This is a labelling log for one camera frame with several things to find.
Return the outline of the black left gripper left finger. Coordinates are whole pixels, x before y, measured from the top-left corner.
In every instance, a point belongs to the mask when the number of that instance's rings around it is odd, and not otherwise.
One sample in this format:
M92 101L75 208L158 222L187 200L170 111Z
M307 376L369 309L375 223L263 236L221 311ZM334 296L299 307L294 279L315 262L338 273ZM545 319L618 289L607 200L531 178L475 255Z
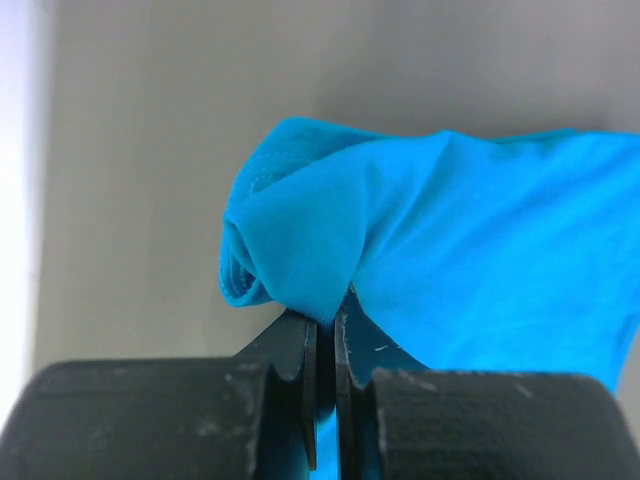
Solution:
M68 361L1 436L5 479L305 479L316 466L314 322L287 311L231 357Z

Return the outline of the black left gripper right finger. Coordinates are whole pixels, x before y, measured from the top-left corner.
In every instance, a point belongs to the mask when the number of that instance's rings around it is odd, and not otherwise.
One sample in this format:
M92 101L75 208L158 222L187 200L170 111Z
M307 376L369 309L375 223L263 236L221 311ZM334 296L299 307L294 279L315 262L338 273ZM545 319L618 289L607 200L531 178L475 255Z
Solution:
M348 291L335 318L343 479L635 479L639 451L583 375L432 370Z

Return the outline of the bright blue t shirt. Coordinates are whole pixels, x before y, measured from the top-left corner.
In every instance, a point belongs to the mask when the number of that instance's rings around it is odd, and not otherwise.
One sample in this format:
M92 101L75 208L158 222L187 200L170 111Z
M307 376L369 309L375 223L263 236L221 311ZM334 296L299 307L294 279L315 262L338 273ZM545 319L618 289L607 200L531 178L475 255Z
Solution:
M349 288L438 370L615 389L639 326L639 138L395 137L281 122L232 188L219 284L330 326Z

